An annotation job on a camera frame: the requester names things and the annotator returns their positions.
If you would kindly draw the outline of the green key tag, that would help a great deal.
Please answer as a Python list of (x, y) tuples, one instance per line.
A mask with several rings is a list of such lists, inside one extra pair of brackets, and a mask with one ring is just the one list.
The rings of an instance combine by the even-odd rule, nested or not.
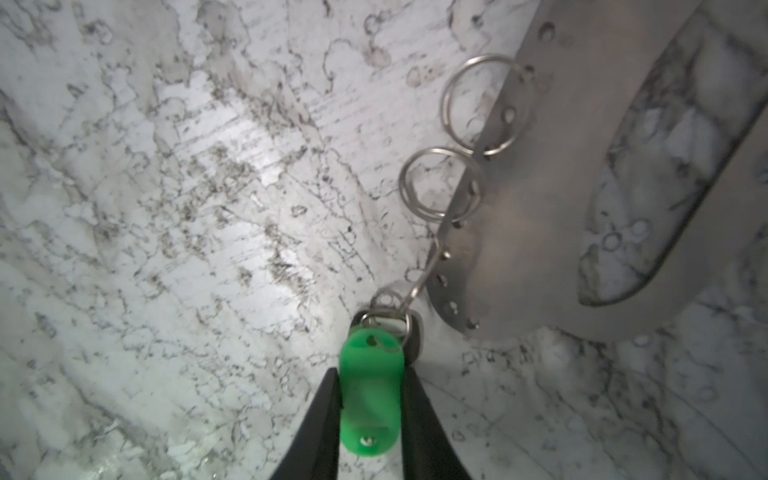
[(389, 332), (354, 327), (339, 356), (340, 441), (352, 454), (387, 453), (401, 429), (401, 386), (405, 355)]

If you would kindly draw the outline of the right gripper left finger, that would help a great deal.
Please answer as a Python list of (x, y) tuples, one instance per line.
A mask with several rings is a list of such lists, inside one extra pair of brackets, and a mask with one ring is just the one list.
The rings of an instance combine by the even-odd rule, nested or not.
[(341, 385), (329, 368), (272, 480), (336, 480), (340, 447)]

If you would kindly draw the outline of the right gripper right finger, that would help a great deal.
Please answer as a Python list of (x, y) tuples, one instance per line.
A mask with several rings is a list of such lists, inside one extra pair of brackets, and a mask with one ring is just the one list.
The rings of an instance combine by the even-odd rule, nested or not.
[(410, 366), (401, 387), (401, 444), (405, 480), (471, 478)]

